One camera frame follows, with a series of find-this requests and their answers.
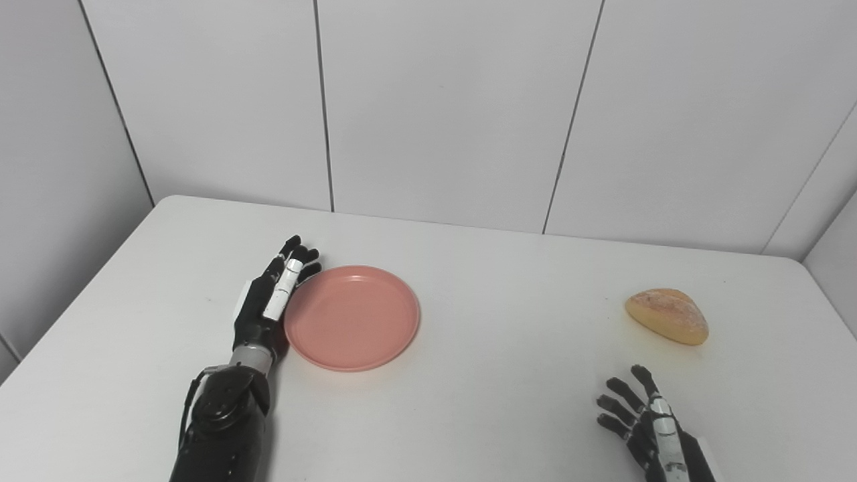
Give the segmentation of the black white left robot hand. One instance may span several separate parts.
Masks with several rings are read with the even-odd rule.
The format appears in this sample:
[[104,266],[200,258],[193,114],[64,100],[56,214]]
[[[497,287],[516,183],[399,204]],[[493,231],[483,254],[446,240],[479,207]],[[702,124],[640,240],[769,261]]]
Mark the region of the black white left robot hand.
[[261,275],[251,280],[234,320],[232,349],[260,347],[273,359],[288,348],[283,315],[294,292],[322,271],[319,251],[300,235],[287,239]]

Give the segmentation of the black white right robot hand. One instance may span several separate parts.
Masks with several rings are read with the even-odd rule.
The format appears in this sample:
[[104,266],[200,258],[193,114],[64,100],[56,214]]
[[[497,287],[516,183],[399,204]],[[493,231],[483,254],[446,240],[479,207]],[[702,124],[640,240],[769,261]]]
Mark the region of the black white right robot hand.
[[596,403],[603,411],[597,424],[624,442],[646,481],[715,481],[716,476],[697,437],[682,428],[654,378],[640,364],[631,375],[645,390],[642,398],[631,386],[612,376]]

